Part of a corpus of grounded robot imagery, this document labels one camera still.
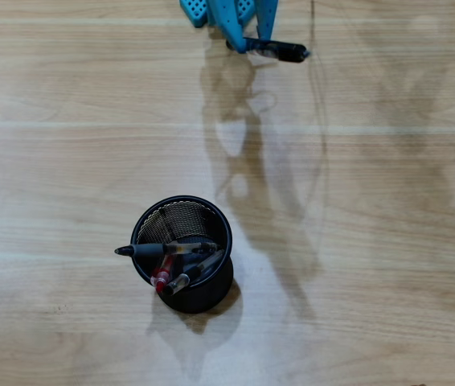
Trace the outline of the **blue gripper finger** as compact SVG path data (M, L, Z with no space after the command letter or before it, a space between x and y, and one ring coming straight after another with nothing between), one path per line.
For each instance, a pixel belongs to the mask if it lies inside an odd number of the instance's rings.
M243 27L239 23L236 1L208 1L207 7L214 19L214 24L221 30L224 38L236 52L244 54L247 51L247 43Z
M257 33L259 39L270 40L276 18L278 0L255 0Z

